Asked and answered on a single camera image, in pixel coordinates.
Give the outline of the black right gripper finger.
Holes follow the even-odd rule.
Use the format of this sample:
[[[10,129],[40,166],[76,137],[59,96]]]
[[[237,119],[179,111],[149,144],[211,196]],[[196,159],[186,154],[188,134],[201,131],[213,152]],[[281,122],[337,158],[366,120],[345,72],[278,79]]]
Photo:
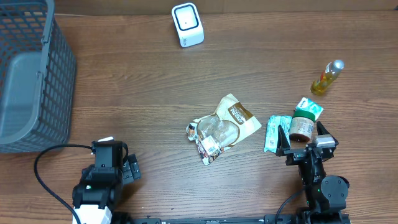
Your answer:
[[[277,142],[277,150],[276,156],[284,156],[285,151],[290,150],[290,143],[287,140],[287,137],[284,133],[284,129],[281,125],[278,126],[278,142]]]
[[[329,134],[324,125],[320,121],[316,122],[318,136]]]

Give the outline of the green lid jar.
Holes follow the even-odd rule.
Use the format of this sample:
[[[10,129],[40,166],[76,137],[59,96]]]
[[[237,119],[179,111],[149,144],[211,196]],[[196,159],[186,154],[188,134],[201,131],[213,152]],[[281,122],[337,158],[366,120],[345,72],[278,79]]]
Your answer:
[[[312,136],[314,123],[315,115],[313,113],[304,110],[296,110],[290,124],[290,140],[308,142]]]

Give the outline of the teal snack packet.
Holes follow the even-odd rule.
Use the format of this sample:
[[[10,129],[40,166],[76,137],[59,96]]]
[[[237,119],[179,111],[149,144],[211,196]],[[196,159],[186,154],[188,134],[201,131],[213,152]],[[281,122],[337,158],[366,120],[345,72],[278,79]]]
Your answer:
[[[287,142],[290,142],[289,139],[289,129],[292,122],[291,116],[279,116],[279,115],[272,115],[268,122],[267,122],[267,129],[266,129],[266,137],[265,137],[265,145],[264,151],[270,151],[276,153],[277,151],[277,142],[278,142],[278,127],[279,125],[282,126],[284,133],[287,138]]]

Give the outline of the teal Kleenex tissue pack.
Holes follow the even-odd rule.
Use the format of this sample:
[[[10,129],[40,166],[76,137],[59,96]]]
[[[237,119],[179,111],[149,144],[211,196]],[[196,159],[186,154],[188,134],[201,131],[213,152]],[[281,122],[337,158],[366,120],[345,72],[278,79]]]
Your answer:
[[[315,119],[318,119],[323,112],[323,108],[320,105],[306,97],[303,97],[300,100],[300,102],[295,107],[295,111],[296,110],[303,110],[313,113],[315,115]]]

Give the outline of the beige brown snack packet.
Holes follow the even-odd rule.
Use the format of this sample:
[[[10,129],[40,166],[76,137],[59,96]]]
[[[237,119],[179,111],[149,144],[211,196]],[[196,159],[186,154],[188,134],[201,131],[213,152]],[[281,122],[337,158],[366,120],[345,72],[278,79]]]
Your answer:
[[[228,94],[214,113],[194,119],[186,132],[188,139],[197,145],[202,163],[208,166],[261,127],[258,119],[234,95]]]

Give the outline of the silver capped amber bottle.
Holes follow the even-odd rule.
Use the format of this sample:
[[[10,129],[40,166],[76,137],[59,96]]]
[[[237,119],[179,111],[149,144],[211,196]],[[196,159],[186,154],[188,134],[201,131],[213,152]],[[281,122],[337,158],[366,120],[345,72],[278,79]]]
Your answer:
[[[310,87],[311,92],[315,95],[323,95],[327,88],[338,78],[344,67],[345,63],[342,60],[330,62],[320,77],[313,81]]]

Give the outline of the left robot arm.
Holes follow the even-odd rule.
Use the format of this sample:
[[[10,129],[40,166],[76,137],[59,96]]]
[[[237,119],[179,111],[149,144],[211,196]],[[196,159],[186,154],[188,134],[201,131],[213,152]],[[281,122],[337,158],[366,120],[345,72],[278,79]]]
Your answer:
[[[135,154],[113,139],[92,142],[95,163],[83,169],[73,188],[73,223],[132,223],[132,218],[116,212],[123,188],[141,178]]]

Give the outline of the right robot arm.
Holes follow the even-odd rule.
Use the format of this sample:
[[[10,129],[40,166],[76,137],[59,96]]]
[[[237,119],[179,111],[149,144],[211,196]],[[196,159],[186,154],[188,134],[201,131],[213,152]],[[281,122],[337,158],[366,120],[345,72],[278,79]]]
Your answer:
[[[298,166],[303,189],[291,195],[279,207],[274,223],[350,223],[348,215],[342,214],[346,208],[349,182],[338,175],[327,175],[323,163],[334,156],[339,145],[322,125],[317,122],[317,133],[313,141],[303,149],[292,149],[284,130],[278,127],[277,156],[286,157],[287,166]],[[305,194],[307,206],[298,208],[295,215],[281,215],[283,208],[291,200]]]

